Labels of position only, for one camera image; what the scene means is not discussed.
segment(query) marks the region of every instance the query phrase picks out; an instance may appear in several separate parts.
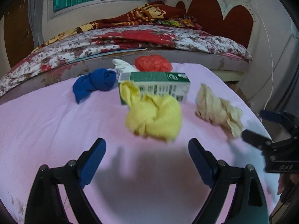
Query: red plastic bag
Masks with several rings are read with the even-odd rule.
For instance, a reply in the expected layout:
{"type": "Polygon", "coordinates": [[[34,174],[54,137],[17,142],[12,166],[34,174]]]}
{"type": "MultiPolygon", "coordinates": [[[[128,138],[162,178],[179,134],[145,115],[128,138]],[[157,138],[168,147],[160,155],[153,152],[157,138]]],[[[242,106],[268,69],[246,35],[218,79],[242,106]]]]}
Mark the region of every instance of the red plastic bag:
{"type": "Polygon", "coordinates": [[[135,66],[139,71],[170,72],[172,65],[161,55],[140,56],[135,59],[135,66]]]}

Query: blue cloth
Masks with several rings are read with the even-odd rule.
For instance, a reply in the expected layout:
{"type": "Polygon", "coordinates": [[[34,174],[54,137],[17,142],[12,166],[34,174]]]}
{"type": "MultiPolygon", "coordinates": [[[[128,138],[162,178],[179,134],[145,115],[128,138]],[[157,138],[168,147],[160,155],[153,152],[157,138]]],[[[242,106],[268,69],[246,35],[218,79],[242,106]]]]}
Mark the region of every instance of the blue cloth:
{"type": "Polygon", "coordinates": [[[104,68],[79,77],[73,85],[73,92],[75,94],[77,103],[87,99],[93,91],[111,90],[115,81],[115,71],[108,71],[104,68]]]}

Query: window frame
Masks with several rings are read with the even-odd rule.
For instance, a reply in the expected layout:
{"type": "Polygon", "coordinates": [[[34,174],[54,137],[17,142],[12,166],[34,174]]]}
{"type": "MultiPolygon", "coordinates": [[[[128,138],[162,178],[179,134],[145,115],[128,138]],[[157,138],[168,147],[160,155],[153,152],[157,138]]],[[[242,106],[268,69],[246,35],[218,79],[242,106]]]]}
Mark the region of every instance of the window frame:
{"type": "Polygon", "coordinates": [[[65,14],[65,13],[69,13],[72,10],[82,8],[85,6],[91,6],[91,5],[107,3],[107,2],[120,2],[120,1],[144,1],[145,3],[149,2],[149,0],[94,0],[94,1],[90,1],[90,2],[80,3],[77,5],[71,6],[71,7],[61,9],[57,12],[54,12],[54,1],[47,0],[47,20],[49,21],[53,18],[56,18],[58,16],[65,14]]]}

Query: blue gripper pad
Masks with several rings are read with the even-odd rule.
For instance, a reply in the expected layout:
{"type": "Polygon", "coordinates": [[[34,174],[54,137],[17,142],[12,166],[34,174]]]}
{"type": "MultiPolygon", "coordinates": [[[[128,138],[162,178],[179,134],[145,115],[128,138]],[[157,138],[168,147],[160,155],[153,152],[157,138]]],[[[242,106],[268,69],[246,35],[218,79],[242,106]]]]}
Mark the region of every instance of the blue gripper pad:
{"type": "Polygon", "coordinates": [[[77,175],[79,177],[79,186],[84,188],[92,181],[106,152],[106,142],[98,138],[90,150],[85,151],[77,161],[77,175]]]}
{"type": "Polygon", "coordinates": [[[204,184],[213,188],[217,174],[217,160],[209,151],[205,151],[197,139],[193,138],[188,144],[189,154],[201,176],[204,184]]]}
{"type": "Polygon", "coordinates": [[[279,124],[282,121],[282,115],[269,110],[261,110],[260,116],[262,119],[279,124]]]}

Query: headboard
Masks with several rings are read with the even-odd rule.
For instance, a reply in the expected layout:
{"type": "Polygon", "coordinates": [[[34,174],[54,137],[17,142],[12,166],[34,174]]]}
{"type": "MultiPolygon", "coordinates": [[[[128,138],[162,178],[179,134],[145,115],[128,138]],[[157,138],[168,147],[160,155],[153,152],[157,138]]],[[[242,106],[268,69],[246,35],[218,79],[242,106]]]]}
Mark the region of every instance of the headboard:
{"type": "Polygon", "coordinates": [[[223,0],[181,0],[176,8],[195,17],[203,31],[230,38],[245,46],[250,53],[253,52],[259,20],[248,4],[234,2],[226,6],[223,0]]]}

